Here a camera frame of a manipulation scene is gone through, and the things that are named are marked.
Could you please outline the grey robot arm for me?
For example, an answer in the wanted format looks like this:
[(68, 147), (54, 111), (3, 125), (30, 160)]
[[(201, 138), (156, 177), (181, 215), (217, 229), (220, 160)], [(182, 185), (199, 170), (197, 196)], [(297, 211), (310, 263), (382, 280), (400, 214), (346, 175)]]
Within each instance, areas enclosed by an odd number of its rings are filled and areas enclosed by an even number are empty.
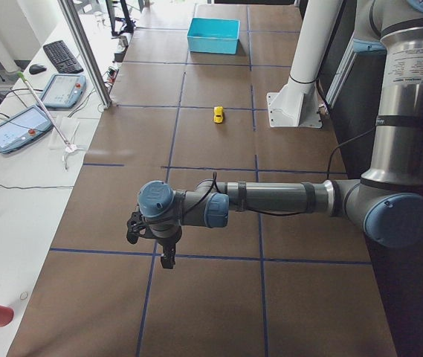
[(386, 51), (381, 99), (369, 169), (356, 180), (320, 184), (200, 182), (193, 191), (163, 181), (146, 183), (127, 223), (130, 243), (153, 239), (161, 265), (175, 265), (186, 225), (223, 228), (232, 210), (270, 216), (325, 212), (343, 216), (371, 240), (402, 248), (423, 238), (423, 1), (360, 1), (355, 41)]

